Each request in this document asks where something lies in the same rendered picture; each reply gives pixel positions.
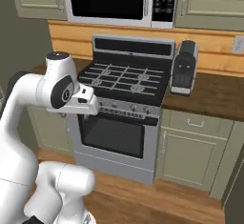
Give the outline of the pale green cupboard side panel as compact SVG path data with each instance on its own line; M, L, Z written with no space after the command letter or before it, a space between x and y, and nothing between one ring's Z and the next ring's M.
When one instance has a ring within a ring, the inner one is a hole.
M244 122L235 121L210 191L210 197L218 200L222 198L243 144Z

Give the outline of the pale green drawer front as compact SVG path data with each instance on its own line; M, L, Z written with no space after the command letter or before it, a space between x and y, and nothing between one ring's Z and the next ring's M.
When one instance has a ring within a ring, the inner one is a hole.
M233 120L229 119L222 119L189 112L165 110L164 113L168 117L168 126L170 128L222 138L227 138L229 136L234 123ZM187 124L187 119L191 119L191 122L195 124L204 121L204 127L191 127Z

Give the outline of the oven door with dark window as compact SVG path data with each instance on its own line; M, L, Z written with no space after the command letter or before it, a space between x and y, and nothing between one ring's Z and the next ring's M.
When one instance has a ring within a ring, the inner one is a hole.
M78 119L78 127L82 147L95 150L96 156L141 169L154 169L158 123L147 126L99 119L90 126Z

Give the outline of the steel oven bottom drawer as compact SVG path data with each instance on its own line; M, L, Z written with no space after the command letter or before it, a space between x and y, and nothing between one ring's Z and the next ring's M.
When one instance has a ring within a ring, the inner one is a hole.
M152 185L153 183L154 172L151 170L133 167L85 153L75 152L74 157L77 165L84 166L92 170L113 174L148 185Z

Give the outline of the white wall socket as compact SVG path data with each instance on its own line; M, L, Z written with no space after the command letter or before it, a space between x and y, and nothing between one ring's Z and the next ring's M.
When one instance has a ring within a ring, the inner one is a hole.
M244 36L234 38L232 53L242 54L244 52Z

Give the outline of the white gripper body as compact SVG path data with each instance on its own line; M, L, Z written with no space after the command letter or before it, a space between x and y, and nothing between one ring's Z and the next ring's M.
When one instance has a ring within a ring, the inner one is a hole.
M89 103L79 103L78 98L72 98L64 107L60 109L48 109L48 112L76 113L76 114L98 114L98 100L94 95Z

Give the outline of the steel stove with black hob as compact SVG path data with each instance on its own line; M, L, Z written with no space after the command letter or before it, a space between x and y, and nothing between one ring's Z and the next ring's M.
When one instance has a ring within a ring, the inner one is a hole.
M106 103L105 107L99 105L99 112L158 118L154 174L161 104L170 79L174 48L173 39L95 34L92 37L93 60L78 73L78 81L93 87L98 102ZM111 102L116 108L110 108ZM136 105L136 112L131 111L131 104ZM150 108L149 114L144 113L145 106ZM95 150L81 145L77 116L69 116L73 153L96 156Z

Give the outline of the pale green base cupboard door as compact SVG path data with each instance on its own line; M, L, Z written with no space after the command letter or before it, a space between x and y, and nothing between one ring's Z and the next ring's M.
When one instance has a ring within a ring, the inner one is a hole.
M28 111L40 148L72 154L69 135L64 126L64 119L59 114L32 107L29 107Z
M162 135L167 132L165 152ZM162 127L158 144L156 177L209 192L227 140Z

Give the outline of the white microwave oven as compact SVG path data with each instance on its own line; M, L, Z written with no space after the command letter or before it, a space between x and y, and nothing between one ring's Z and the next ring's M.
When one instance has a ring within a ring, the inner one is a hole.
M151 23L143 28L171 29L173 27L175 0L151 0Z

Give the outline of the grey and black coffee machine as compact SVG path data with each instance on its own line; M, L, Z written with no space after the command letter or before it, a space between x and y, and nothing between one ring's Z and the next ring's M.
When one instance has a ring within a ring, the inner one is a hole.
M173 58L170 93L189 96L193 90L198 61L198 45L192 40L182 41Z

